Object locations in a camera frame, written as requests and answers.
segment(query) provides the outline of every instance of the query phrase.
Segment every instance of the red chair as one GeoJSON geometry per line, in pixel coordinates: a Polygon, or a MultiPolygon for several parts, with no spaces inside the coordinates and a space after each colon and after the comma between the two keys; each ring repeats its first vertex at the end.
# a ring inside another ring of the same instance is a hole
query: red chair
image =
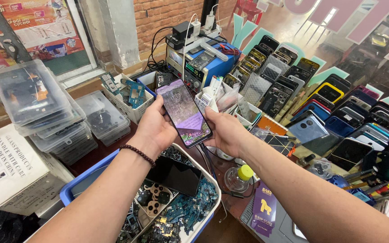
{"type": "Polygon", "coordinates": [[[256,16],[256,25],[259,25],[259,21],[262,17],[262,10],[256,8],[256,3],[253,3],[253,0],[236,0],[235,7],[230,15],[229,23],[227,24],[226,29],[229,29],[229,25],[232,22],[233,13],[238,8],[238,15],[241,16],[243,12],[247,14],[247,20],[253,22],[253,19],[256,16]]]}

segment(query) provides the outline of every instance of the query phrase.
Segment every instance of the phone screen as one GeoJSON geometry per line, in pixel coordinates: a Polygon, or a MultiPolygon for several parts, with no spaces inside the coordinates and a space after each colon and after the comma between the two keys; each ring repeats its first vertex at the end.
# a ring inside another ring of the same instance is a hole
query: phone screen
{"type": "Polygon", "coordinates": [[[166,111],[187,148],[212,135],[211,128],[182,80],[178,79],[156,91],[163,97],[166,111]]]}
{"type": "Polygon", "coordinates": [[[156,167],[149,170],[147,180],[194,197],[201,175],[202,171],[198,168],[159,156],[156,159],[156,167]]]}

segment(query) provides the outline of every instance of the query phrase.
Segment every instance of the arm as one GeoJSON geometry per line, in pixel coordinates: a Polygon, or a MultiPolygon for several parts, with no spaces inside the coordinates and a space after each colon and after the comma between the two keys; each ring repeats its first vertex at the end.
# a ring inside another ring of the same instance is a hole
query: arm
{"type": "Polygon", "coordinates": [[[388,217],[293,163],[231,115],[205,112],[214,135],[204,144],[243,159],[310,242],[389,242],[388,217]]]}
{"type": "MultiPolygon", "coordinates": [[[[162,108],[163,98],[147,108],[136,134],[127,144],[155,159],[177,136],[162,108]]],[[[137,153],[124,149],[76,200],[44,225],[29,241],[115,242],[128,209],[151,165],[137,153]]]]}

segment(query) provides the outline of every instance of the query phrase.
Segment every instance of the yellow phone case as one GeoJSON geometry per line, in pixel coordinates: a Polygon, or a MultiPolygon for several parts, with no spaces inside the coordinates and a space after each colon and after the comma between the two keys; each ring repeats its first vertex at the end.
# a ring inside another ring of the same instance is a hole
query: yellow phone case
{"type": "Polygon", "coordinates": [[[341,97],[344,96],[344,93],[343,93],[341,90],[339,90],[338,88],[334,87],[332,84],[330,84],[330,83],[324,83],[324,84],[322,84],[321,86],[319,86],[315,91],[313,91],[313,92],[310,94],[310,96],[309,96],[307,99],[305,99],[305,101],[303,102],[303,104],[304,104],[307,100],[309,100],[309,99],[311,98],[311,96],[313,96],[314,94],[317,94],[318,91],[321,90],[324,86],[329,86],[329,87],[331,87],[332,89],[334,89],[335,91],[337,91],[337,92],[340,94],[340,96],[337,97],[337,99],[336,99],[335,101],[332,101],[332,103],[336,103],[341,97]]]}

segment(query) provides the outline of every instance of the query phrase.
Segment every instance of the lock screen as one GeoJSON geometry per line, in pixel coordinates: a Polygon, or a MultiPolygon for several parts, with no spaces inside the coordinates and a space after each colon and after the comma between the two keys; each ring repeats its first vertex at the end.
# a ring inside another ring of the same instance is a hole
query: lock screen
{"type": "Polygon", "coordinates": [[[186,146],[209,135],[211,129],[192,99],[182,80],[157,89],[164,106],[186,146]]]}

